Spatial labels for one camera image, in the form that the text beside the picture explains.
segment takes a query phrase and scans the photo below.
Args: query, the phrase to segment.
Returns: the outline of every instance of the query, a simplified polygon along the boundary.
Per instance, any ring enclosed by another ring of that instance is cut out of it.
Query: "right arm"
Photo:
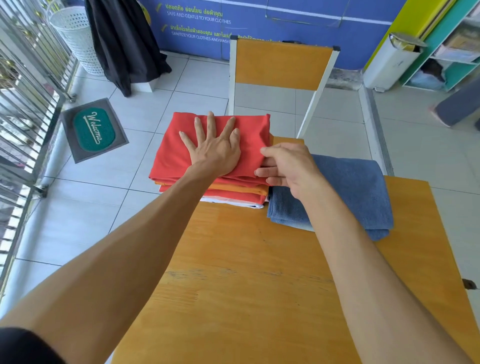
[[[282,143],[262,153],[269,167],[255,173],[289,186],[307,211],[363,364],[473,363],[395,274],[306,146]]]

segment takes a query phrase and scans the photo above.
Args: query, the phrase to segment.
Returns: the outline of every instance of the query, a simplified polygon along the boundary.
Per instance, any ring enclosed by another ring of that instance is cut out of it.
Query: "railing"
[[[77,60],[47,4],[0,0],[0,299]]]

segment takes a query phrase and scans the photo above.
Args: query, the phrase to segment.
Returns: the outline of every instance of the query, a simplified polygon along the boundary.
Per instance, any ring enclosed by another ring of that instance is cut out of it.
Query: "green oval on mat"
[[[98,152],[107,148],[115,140],[107,112],[100,108],[87,108],[73,118],[78,144],[89,152]]]

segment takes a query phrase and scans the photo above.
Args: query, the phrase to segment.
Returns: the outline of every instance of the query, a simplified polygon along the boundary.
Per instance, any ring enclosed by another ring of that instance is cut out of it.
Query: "chair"
[[[315,92],[296,136],[302,138],[339,53],[337,46],[307,46],[231,36],[228,114],[234,114],[236,83],[312,90]]]

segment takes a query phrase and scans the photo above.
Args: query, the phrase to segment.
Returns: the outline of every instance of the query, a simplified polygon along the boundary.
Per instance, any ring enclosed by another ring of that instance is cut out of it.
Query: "yellow circle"
[[[147,20],[148,25],[152,25],[152,19],[150,18],[150,14],[148,13],[148,10],[139,1],[138,3],[140,4],[142,11],[144,12],[145,19]]]

